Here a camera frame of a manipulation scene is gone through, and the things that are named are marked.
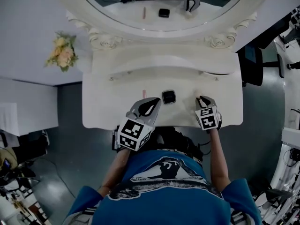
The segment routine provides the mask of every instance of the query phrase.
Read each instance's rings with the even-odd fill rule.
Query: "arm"
[[[110,190],[121,181],[129,155],[130,149],[128,148],[117,153],[114,161],[108,169],[106,176],[104,177],[101,188],[98,190],[103,197],[105,197]]]
[[[210,157],[210,176],[212,184],[219,192],[230,184],[228,169],[224,153],[222,150],[219,133],[216,128],[210,130],[211,157]]]

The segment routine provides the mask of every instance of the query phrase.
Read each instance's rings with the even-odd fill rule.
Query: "vanity table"
[[[60,1],[68,20],[86,29],[94,51],[92,64],[80,67],[85,127],[115,129],[135,101],[161,98],[165,90],[174,90],[177,101],[161,105],[156,126],[198,127],[199,95],[215,99],[223,127],[243,122],[240,64],[230,49],[264,0],[230,0],[223,7],[202,2],[192,14],[180,0],[106,7]],[[160,8],[170,9],[170,17],[158,17]]]

